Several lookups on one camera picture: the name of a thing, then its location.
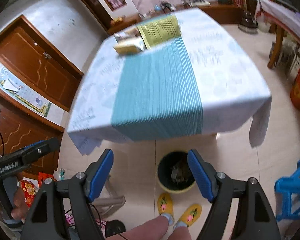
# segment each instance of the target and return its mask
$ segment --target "blue clamp pad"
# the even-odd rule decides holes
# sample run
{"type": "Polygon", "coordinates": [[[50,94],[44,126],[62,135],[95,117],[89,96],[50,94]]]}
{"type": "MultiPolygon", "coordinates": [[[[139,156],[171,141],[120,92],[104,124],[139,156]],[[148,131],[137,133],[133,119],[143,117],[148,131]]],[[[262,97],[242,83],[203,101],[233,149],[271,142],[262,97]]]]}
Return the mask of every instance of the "blue clamp pad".
{"type": "Polygon", "coordinates": [[[35,145],[37,145],[37,144],[39,144],[39,143],[42,143],[42,142],[44,142],[44,140],[40,140],[40,141],[38,141],[38,142],[35,142],[35,143],[33,143],[33,144],[30,144],[30,145],[24,147],[23,150],[29,149],[30,147],[34,147],[35,145]]]}
{"type": "Polygon", "coordinates": [[[195,149],[188,152],[187,158],[189,168],[199,187],[202,197],[208,199],[208,201],[212,203],[219,191],[219,186],[217,185],[217,179],[215,177],[217,174],[216,170],[210,163],[206,163],[195,149]]]}
{"type": "Polygon", "coordinates": [[[112,168],[113,158],[113,151],[105,149],[99,160],[91,163],[85,171],[87,178],[83,188],[90,203],[100,196],[112,168]]]}

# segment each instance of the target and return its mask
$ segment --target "wooden door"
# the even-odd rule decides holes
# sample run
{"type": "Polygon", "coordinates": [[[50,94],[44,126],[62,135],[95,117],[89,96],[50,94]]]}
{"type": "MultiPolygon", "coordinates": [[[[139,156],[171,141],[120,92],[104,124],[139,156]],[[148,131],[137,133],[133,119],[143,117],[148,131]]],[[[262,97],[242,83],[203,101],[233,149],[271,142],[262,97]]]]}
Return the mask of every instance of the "wooden door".
{"type": "Polygon", "coordinates": [[[19,74],[18,77],[21,75],[38,88],[35,90],[39,94],[70,108],[80,81],[62,68],[21,26],[0,42],[0,56],[19,74]]]}
{"type": "MultiPolygon", "coordinates": [[[[24,113],[0,97],[0,132],[4,141],[5,155],[40,140],[52,137],[61,139],[62,133],[24,113]]],[[[0,137],[0,155],[2,154],[0,137]]],[[[52,152],[33,163],[25,172],[38,175],[39,172],[53,174],[57,169],[59,151],[52,152]]]]}

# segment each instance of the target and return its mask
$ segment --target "yellow slipper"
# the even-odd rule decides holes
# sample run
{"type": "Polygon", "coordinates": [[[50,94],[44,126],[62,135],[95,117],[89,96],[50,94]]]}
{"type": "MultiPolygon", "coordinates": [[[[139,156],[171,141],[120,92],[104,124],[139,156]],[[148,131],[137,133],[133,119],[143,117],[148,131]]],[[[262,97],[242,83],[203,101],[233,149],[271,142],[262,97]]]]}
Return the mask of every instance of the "yellow slipper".
{"type": "Polygon", "coordinates": [[[172,221],[169,221],[169,224],[173,224],[173,201],[169,193],[162,193],[158,198],[158,212],[161,215],[162,213],[168,213],[172,217],[172,221]]]}
{"type": "Polygon", "coordinates": [[[182,214],[178,222],[184,222],[188,227],[192,226],[201,215],[202,207],[199,204],[193,204],[182,214]]]}

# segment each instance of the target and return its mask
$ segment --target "wooden cabinet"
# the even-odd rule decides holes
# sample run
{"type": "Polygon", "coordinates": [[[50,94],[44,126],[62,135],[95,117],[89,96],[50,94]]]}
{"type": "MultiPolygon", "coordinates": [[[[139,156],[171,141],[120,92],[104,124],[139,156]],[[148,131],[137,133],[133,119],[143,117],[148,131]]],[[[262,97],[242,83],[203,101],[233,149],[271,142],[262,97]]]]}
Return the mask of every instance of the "wooden cabinet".
{"type": "Polygon", "coordinates": [[[218,4],[218,2],[210,2],[211,6],[200,7],[200,10],[208,14],[219,24],[238,24],[241,22],[243,8],[233,4],[218,4]]]}
{"type": "Polygon", "coordinates": [[[0,33],[0,62],[40,95],[70,110],[83,73],[24,16],[0,33]]]}
{"type": "MultiPolygon", "coordinates": [[[[5,155],[40,140],[47,140],[52,137],[61,140],[62,127],[57,130],[47,123],[41,122],[35,118],[39,115],[31,110],[25,112],[23,107],[13,98],[5,95],[4,92],[0,92],[0,132],[3,137],[5,155]]],[[[2,150],[0,138],[0,155],[2,150]]],[[[49,153],[33,163],[31,168],[25,172],[30,174],[30,177],[38,175],[39,172],[53,174],[53,171],[58,167],[58,159],[59,151],[49,153]]]]}
{"type": "Polygon", "coordinates": [[[134,24],[137,24],[141,21],[140,15],[134,14],[132,16],[126,17],[123,19],[123,21],[117,25],[112,26],[109,30],[108,30],[108,34],[109,35],[113,35],[117,32],[120,32],[122,30],[124,30],[125,28],[128,28],[134,24]]]}

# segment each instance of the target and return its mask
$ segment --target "metal screw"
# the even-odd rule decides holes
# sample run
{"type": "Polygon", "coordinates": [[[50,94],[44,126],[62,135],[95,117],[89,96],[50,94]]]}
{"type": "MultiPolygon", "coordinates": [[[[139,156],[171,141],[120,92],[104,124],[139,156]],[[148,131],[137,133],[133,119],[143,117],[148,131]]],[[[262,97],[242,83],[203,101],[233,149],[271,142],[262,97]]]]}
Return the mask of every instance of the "metal screw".
{"type": "Polygon", "coordinates": [[[80,172],[78,172],[78,173],[76,174],[76,177],[77,177],[78,179],[83,179],[85,176],[86,176],[86,174],[84,174],[84,172],[82,172],[82,171],[80,171],[80,172]]]}
{"type": "Polygon", "coordinates": [[[226,177],[226,175],[225,175],[223,172],[218,172],[218,173],[217,173],[217,177],[218,177],[219,179],[224,179],[224,178],[226,177]]]}
{"type": "Polygon", "coordinates": [[[45,184],[50,184],[52,182],[52,179],[51,178],[46,178],[45,180],[44,180],[44,183],[45,184]]]}
{"type": "Polygon", "coordinates": [[[250,178],[249,182],[252,183],[252,184],[257,184],[258,180],[256,178],[250,178]]]}

